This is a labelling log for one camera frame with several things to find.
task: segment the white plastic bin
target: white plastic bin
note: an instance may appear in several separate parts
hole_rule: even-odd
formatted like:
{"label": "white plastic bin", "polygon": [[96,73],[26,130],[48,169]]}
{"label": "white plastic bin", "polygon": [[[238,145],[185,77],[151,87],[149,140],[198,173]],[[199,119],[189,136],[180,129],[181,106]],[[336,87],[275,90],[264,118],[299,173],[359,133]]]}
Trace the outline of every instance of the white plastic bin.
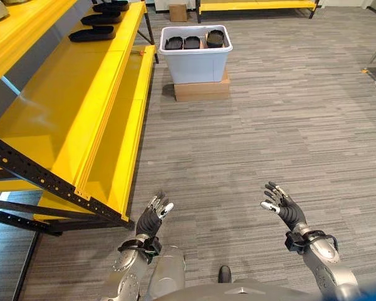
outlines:
{"label": "white plastic bin", "polygon": [[[183,39],[197,36],[206,45],[205,34],[215,29],[224,32],[223,48],[165,50],[165,42],[173,36]],[[223,25],[165,27],[160,37],[159,53],[164,55],[174,83],[221,82],[231,50],[230,37]]]}

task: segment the cardboard box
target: cardboard box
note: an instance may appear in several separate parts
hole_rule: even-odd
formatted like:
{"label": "cardboard box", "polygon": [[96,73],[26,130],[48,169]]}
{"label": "cardboard box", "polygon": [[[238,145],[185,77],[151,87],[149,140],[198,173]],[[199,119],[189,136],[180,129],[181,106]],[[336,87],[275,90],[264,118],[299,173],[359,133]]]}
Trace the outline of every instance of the cardboard box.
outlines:
{"label": "cardboard box", "polygon": [[186,4],[170,4],[170,21],[172,22],[187,22],[187,6]]}
{"label": "cardboard box", "polygon": [[230,96],[230,82],[227,70],[224,70],[221,82],[178,83],[174,85],[175,99],[178,102],[224,100]]}

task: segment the black object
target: black object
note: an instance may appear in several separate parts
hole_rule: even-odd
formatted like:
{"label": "black object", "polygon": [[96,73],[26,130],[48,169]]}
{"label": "black object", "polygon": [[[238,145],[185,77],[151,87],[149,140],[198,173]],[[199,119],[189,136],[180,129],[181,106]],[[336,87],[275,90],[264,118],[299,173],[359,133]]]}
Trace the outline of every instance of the black object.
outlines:
{"label": "black object", "polygon": [[303,253],[305,248],[312,243],[321,240],[331,238],[334,243],[334,249],[338,251],[338,241],[333,235],[326,235],[322,230],[315,230],[306,232],[303,236],[299,233],[293,233],[291,231],[286,233],[287,239],[285,245],[288,251]]}
{"label": "black object", "polygon": [[305,240],[299,233],[293,233],[291,231],[286,233],[287,239],[285,245],[290,252],[301,253],[303,251]]}
{"label": "black object", "polygon": [[[276,189],[276,183],[269,182],[269,184],[264,185],[266,189],[269,189],[272,193]],[[265,195],[271,197],[272,193],[269,191],[264,192]],[[280,212],[278,216],[285,222],[287,227],[293,231],[298,223],[306,223],[305,215],[302,209],[291,199],[288,195],[282,195]]]}
{"label": "black object", "polygon": [[162,220],[157,216],[157,213],[146,208],[138,220],[137,235],[146,234],[154,237],[161,225]]}
{"label": "black object", "polygon": [[84,25],[117,24],[119,22],[121,22],[121,13],[119,11],[91,14],[81,19],[81,23]]}
{"label": "black object", "polygon": [[71,42],[89,42],[112,40],[115,37],[113,26],[92,26],[92,29],[83,29],[70,34]]}
{"label": "black object", "polygon": [[182,38],[180,36],[173,36],[165,42],[166,50],[181,50],[182,49]]}
{"label": "black object", "polygon": [[230,267],[227,265],[222,265],[219,270],[219,279],[217,281],[218,283],[231,283],[232,277],[231,277],[231,270]]}
{"label": "black object", "polygon": [[128,11],[130,8],[130,4],[128,3],[128,1],[120,0],[100,3],[94,5],[92,8],[97,13],[111,13],[114,11]]}
{"label": "black object", "polygon": [[124,250],[136,250],[148,259],[148,264],[152,262],[153,257],[158,256],[162,251],[162,245],[159,239],[154,236],[142,243],[140,240],[128,240],[117,249],[119,252]]}
{"label": "black object", "polygon": [[207,34],[206,44],[208,48],[221,48],[224,43],[224,33],[220,30],[212,30]]}
{"label": "black object", "polygon": [[199,49],[201,41],[197,36],[189,36],[184,40],[184,49]]}

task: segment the shelf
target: shelf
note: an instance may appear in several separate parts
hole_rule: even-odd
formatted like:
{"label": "shelf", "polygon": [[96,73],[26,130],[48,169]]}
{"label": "shelf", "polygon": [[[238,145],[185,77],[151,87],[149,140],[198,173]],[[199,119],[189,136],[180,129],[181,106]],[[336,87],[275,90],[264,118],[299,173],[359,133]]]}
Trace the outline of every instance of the shelf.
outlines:
{"label": "shelf", "polygon": [[76,0],[31,0],[7,6],[0,21],[0,78],[70,8]]}
{"label": "shelf", "polygon": [[[113,40],[61,41],[0,118],[0,139],[83,187],[145,10],[143,2],[132,3]],[[0,182],[1,191],[22,185],[29,187],[22,180]]]}
{"label": "shelf", "polygon": [[[125,221],[128,221],[126,210],[144,121],[155,46],[136,46],[133,49],[144,51],[144,55],[130,55],[113,110],[84,187],[84,192],[121,213]],[[88,212],[46,191],[39,205]],[[36,214],[34,219],[60,218]]]}
{"label": "shelf", "polygon": [[278,9],[278,8],[315,8],[316,4],[310,0],[202,0],[202,11],[230,11],[243,9]]}

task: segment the robotic arm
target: robotic arm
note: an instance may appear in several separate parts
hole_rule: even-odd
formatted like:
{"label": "robotic arm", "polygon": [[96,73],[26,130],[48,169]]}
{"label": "robotic arm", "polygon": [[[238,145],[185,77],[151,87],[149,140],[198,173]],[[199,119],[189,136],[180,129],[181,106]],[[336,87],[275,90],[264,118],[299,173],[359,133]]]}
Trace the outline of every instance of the robotic arm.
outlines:
{"label": "robotic arm", "polygon": [[[336,239],[322,231],[312,231],[301,208],[280,186],[269,182],[265,187],[267,190],[264,193],[270,199],[261,202],[261,207],[278,214],[291,230],[286,234],[286,246],[303,256],[323,297],[339,301],[359,297],[357,279],[340,261]],[[335,247],[328,242],[329,238],[334,239]]]}
{"label": "robotic arm", "polygon": [[149,202],[137,223],[134,240],[126,241],[118,250],[113,271],[105,282],[100,301],[136,301],[139,283],[147,271],[152,257],[160,253],[162,246],[157,240],[163,219],[174,207],[164,194],[158,193]]}

